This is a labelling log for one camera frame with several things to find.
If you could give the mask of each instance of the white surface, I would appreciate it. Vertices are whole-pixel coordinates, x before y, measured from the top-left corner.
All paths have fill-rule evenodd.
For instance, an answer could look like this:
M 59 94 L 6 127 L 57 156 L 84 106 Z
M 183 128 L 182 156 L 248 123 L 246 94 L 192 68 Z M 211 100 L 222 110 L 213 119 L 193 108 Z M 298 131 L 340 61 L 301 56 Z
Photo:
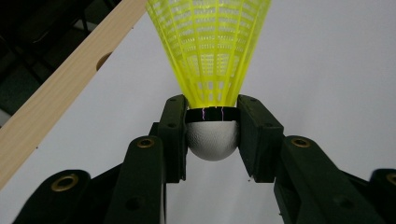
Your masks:
M 314 139 L 339 166 L 367 179 L 396 168 L 396 1 L 274 1 L 241 93 L 261 100 L 285 134 Z M 180 94 L 145 16 L 0 192 L 10 223 L 47 177 L 92 176 L 119 164 Z M 168 187 L 168 223 L 282 223 L 272 184 L 248 182 L 237 152 L 188 154 L 187 181 Z
M 4 126 L 11 116 L 4 110 L 0 109 L 0 127 Z

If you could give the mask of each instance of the wooden plank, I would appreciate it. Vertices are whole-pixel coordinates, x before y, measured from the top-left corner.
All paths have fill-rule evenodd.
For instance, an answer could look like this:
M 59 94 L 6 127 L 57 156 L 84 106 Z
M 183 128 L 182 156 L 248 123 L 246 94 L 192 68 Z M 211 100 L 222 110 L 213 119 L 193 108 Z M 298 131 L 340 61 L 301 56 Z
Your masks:
M 31 155 L 64 111 L 146 12 L 147 0 L 123 0 L 0 129 L 0 189 Z

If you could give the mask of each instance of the yellow shuttlecock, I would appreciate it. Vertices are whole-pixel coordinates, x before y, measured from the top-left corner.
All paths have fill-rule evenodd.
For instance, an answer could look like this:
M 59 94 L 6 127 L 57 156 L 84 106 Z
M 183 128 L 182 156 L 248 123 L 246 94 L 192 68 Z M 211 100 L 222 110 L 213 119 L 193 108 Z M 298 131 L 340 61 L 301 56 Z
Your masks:
M 148 0 L 190 108 L 234 106 L 270 0 Z

